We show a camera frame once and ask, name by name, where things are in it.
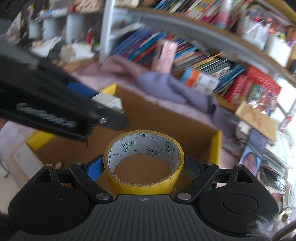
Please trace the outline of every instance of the photograph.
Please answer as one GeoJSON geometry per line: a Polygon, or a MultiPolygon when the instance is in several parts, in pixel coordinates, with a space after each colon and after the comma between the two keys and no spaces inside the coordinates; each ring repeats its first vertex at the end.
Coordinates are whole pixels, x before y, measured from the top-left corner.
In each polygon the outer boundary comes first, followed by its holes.
{"type": "Polygon", "coordinates": [[[250,147],[246,146],[239,163],[243,164],[254,176],[256,176],[261,164],[261,159],[250,147]]]}

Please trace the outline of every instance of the purple cloth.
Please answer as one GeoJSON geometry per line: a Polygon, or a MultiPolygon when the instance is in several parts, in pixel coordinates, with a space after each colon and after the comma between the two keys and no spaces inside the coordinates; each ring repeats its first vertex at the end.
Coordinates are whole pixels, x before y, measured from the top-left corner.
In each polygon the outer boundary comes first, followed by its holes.
{"type": "Polygon", "coordinates": [[[236,126],[225,116],[217,99],[185,86],[170,74],[145,72],[137,78],[138,86],[147,94],[179,104],[189,102],[200,111],[211,115],[213,123],[227,137],[235,135],[236,126]]]}

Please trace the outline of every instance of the cardboard tape core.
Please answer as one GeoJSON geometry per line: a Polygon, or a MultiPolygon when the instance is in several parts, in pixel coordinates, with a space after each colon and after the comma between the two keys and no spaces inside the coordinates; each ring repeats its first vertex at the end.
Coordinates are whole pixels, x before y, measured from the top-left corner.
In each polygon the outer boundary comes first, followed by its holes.
{"type": "Polygon", "coordinates": [[[168,194],[172,190],[184,164],[184,153],[177,141],[156,131],[130,131],[115,138],[106,148],[104,167],[112,189],[117,194],[168,194]],[[146,154],[166,161],[172,174],[147,185],[126,183],[114,175],[116,165],[124,158],[146,154]]]}

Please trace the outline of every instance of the yellow tape roll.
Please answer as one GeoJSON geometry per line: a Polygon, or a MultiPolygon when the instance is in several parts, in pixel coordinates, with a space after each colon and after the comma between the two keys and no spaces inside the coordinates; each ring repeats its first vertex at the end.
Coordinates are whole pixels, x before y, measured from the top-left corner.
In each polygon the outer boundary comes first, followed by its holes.
{"type": "Polygon", "coordinates": [[[184,152],[177,141],[156,131],[130,131],[115,138],[104,153],[104,167],[112,189],[117,194],[168,194],[173,189],[184,164],[184,152]],[[118,179],[115,166],[127,156],[147,154],[165,160],[172,174],[157,183],[136,185],[118,179]]]}

